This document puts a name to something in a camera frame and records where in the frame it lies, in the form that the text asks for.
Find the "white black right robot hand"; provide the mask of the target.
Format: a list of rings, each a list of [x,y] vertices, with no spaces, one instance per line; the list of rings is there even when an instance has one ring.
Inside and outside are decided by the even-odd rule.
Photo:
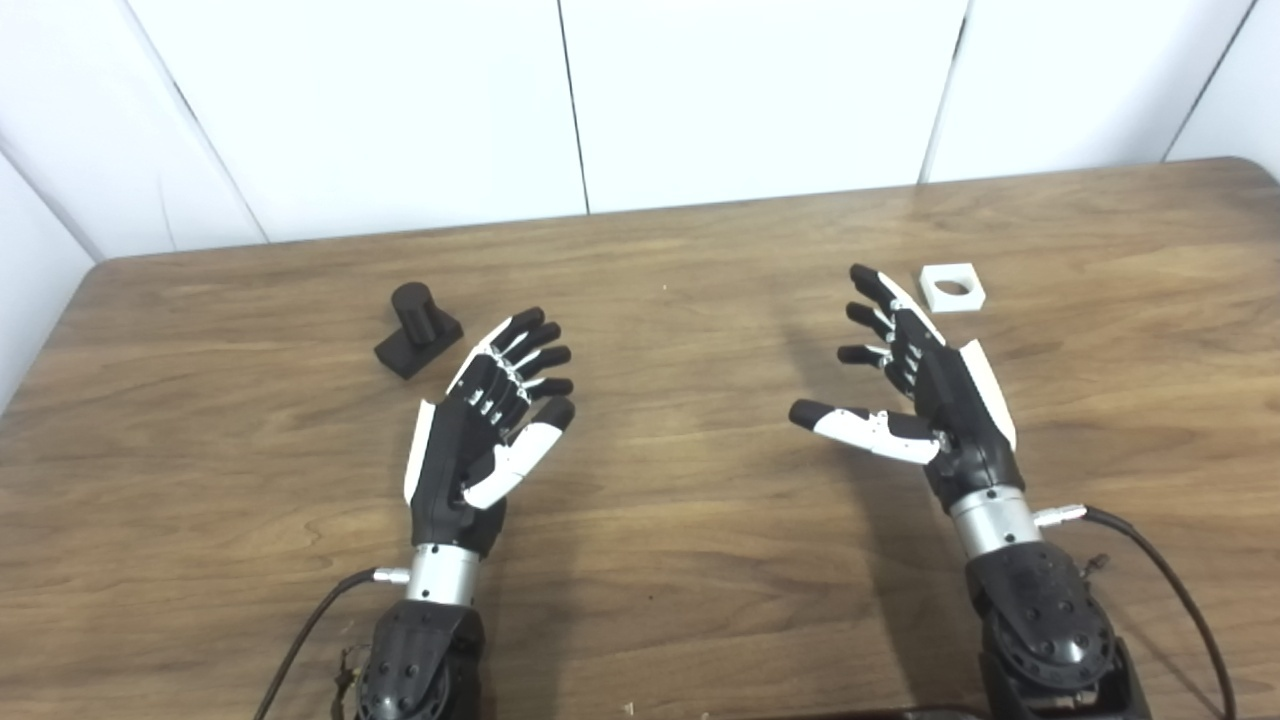
[[[884,273],[855,264],[850,278],[864,301],[849,302],[847,318],[873,331],[879,343],[841,346],[837,359],[881,372],[911,411],[799,398],[788,420],[815,436],[923,468],[945,511],[973,493],[1024,491],[1016,429],[980,343],[950,345]]]

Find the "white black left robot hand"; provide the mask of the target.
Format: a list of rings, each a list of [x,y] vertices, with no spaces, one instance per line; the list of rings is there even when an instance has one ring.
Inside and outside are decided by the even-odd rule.
[[[543,374],[572,357],[561,332],[541,307],[506,318],[471,347],[443,398],[421,402],[404,484],[413,546],[492,552],[508,495],[576,414],[573,382]]]

